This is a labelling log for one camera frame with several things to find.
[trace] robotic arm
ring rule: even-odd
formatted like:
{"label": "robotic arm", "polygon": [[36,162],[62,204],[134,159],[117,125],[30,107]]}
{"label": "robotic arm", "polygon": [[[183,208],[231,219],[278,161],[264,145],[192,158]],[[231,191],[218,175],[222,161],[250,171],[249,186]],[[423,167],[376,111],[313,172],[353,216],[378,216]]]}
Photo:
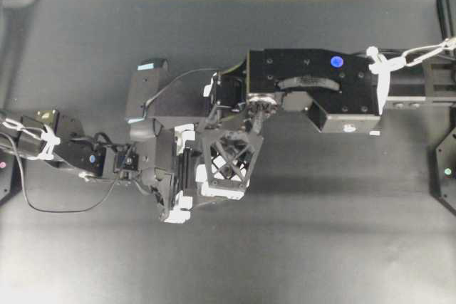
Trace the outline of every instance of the robotic arm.
{"label": "robotic arm", "polygon": [[[233,68],[191,70],[172,80],[167,61],[155,59],[131,79],[125,114],[131,144],[115,145],[101,133],[86,137],[79,121],[41,111],[21,120],[1,113],[7,132],[0,148],[11,152],[8,134],[22,157],[92,182],[104,180],[112,149],[114,181],[135,182],[154,194],[161,221],[183,223],[201,205],[244,196],[262,126],[278,111],[307,117],[319,132],[379,135],[384,108],[452,107],[455,61],[443,53],[455,48],[456,38],[401,52],[372,47],[366,56],[266,49],[248,52]],[[438,197],[456,206],[456,198]]]}

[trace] blue circular marker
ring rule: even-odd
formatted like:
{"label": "blue circular marker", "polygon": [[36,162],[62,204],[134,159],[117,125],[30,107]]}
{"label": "blue circular marker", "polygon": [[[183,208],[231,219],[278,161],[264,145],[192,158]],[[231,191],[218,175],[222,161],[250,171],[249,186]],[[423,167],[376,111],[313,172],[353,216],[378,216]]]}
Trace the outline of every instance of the blue circular marker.
{"label": "blue circular marker", "polygon": [[331,59],[331,65],[334,68],[340,68],[343,65],[343,58],[340,56],[333,56]]}

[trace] cable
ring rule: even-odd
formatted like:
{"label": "cable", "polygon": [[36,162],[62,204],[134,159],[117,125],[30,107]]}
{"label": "cable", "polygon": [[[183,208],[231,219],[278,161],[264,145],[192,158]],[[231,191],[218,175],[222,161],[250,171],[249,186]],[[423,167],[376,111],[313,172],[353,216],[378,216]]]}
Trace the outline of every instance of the cable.
{"label": "cable", "polygon": [[[403,53],[405,51],[405,49],[378,49],[378,51],[380,53],[386,53],[386,54],[398,54],[400,55],[401,53]],[[353,56],[365,56],[366,55],[366,51],[357,51],[355,53],[351,53],[350,55],[353,55]],[[435,57],[440,57],[444,60],[447,60],[447,61],[452,61],[452,62],[456,62],[456,58],[453,58],[452,56],[448,56],[446,55],[445,53],[439,53],[437,54]]]}
{"label": "cable", "polygon": [[[102,137],[105,140],[105,142],[101,142],[99,137]],[[118,147],[124,146],[122,144],[113,143],[109,136],[104,132],[97,132],[94,134],[93,137],[74,137],[71,138],[71,140],[74,142],[83,142],[89,144],[92,147],[93,151],[96,151],[98,147],[101,146],[111,148],[114,153],[118,153]]]}
{"label": "cable", "polygon": [[[111,183],[110,187],[109,187],[109,190],[106,192],[106,194],[103,196],[103,198],[96,202],[94,205],[92,206],[89,206],[88,208],[85,208],[85,209],[76,209],[76,210],[49,210],[49,209],[42,209],[42,208],[38,208],[37,206],[35,206],[34,204],[32,204],[29,200],[29,196],[27,195],[27,189],[26,189],[26,183],[25,183],[25,176],[24,176],[24,166],[22,164],[22,159],[21,159],[21,156],[19,156],[19,153],[17,151],[17,146],[16,146],[16,143],[14,142],[13,138],[6,134],[6,133],[3,133],[3,132],[0,132],[0,135],[2,135],[3,137],[5,137],[11,144],[11,148],[13,150],[13,153],[14,153],[14,156],[16,157],[16,160],[17,160],[17,164],[19,166],[19,174],[20,174],[20,178],[21,178],[21,188],[22,188],[22,194],[24,196],[24,199],[26,201],[26,203],[34,210],[36,211],[40,211],[40,212],[43,212],[43,213],[52,213],[52,214],[72,214],[72,213],[83,213],[83,212],[86,212],[86,211],[90,211],[94,208],[96,208],[97,206],[100,206],[102,203],[104,203],[106,201],[106,199],[109,197],[109,195],[111,194],[111,192],[113,192],[113,189],[114,189],[114,186],[116,184],[116,182],[120,179],[120,171],[117,175],[117,177],[115,178],[115,180]],[[125,161],[128,157],[128,155],[130,154],[130,152],[132,151],[134,145],[131,145],[126,154],[125,154],[125,158],[123,159],[122,161],[122,164],[120,165],[120,169],[123,168],[123,166],[125,165]]]}
{"label": "cable", "polygon": [[186,71],[182,74],[180,74],[179,76],[173,78],[165,87],[163,87],[162,89],[160,89],[158,92],[156,92],[155,95],[153,95],[151,98],[149,98],[145,104],[144,104],[144,113],[143,113],[143,118],[145,119],[147,117],[147,111],[149,110],[149,106],[160,96],[162,95],[162,93],[167,90],[175,81],[183,78],[184,76],[187,76],[189,74],[192,74],[192,73],[196,73],[198,71],[218,71],[220,70],[220,68],[199,68],[199,69],[192,69],[192,70],[189,70],[189,71]]}

